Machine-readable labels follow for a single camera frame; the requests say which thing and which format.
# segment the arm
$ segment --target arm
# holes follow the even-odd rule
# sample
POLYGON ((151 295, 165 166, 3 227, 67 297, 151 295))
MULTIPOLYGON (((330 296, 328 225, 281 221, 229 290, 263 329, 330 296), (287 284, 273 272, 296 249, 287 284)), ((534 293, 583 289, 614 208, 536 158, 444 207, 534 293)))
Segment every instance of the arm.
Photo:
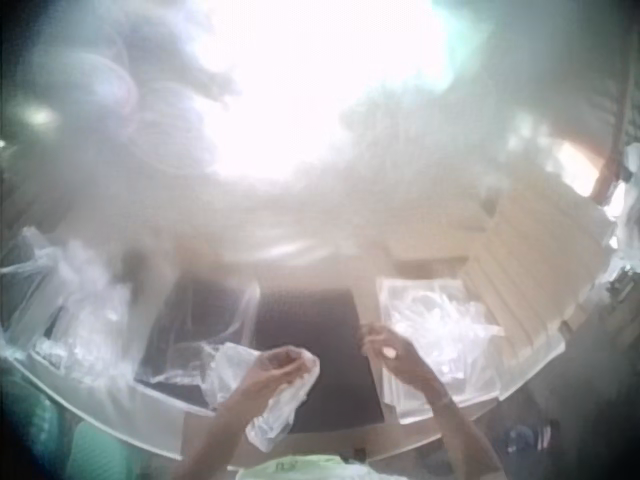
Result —
POLYGON ((489 474, 504 475, 489 441, 458 409, 409 340, 384 325, 365 326, 364 337, 364 350, 369 355, 382 362, 400 381, 424 394, 458 478, 471 480, 489 474))
POLYGON ((276 391, 309 371, 302 352, 283 347, 261 354, 216 412, 205 440, 178 465, 174 478, 208 480, 224 472, 247 425, 260 416, 276 391))

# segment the person's left hand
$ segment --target person's left hand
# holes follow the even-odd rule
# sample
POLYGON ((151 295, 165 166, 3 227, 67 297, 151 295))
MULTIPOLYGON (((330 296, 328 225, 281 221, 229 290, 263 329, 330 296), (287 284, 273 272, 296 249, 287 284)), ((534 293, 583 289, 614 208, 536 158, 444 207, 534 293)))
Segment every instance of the person's left hand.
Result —
POLYGON ((311 365, 299 348, 281 347, 263 352, 225 404, 234 406, 238 414, 252 420, 265 411, 282 385, 292 383, 310 370, 311 365))

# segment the hand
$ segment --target hand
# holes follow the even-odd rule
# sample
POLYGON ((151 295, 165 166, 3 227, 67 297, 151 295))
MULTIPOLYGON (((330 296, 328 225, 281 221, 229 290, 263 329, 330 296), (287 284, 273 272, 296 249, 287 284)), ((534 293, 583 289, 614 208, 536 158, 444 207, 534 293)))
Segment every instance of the hand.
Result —
POLYGON ((299 348, 282 347, 263 352, 225 406, 237 408, 236 413, 250 421, 262 415, 280 387, 294 382, 310 370, 311 365, 299 348))
POLYGON ((363 353, 382 362, 402 383, 430 396, 444 390, 442 383, 431 367, 422 360, 413 343, 388 326, 363 325, 362 336, 363 353))

